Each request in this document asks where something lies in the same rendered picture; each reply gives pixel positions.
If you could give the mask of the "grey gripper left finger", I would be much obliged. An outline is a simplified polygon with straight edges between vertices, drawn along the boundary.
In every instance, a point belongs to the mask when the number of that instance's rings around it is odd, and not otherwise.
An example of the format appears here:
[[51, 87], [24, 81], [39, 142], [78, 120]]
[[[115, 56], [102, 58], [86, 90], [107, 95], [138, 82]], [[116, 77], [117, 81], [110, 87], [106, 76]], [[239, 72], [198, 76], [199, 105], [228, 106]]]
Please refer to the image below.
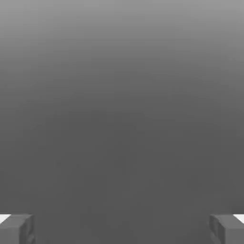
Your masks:
[[0, 244], [36, 244], [32, 214], [0, 214]]

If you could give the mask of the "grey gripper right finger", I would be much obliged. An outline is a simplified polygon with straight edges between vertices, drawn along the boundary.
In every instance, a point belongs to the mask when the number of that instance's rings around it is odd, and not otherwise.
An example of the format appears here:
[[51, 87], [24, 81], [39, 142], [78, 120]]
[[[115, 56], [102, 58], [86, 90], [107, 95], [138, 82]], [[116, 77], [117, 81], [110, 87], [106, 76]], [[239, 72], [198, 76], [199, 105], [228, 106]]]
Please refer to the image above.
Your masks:
[[212, 214], [208, 225], [213, 244], [244, 244], [244, 214]]

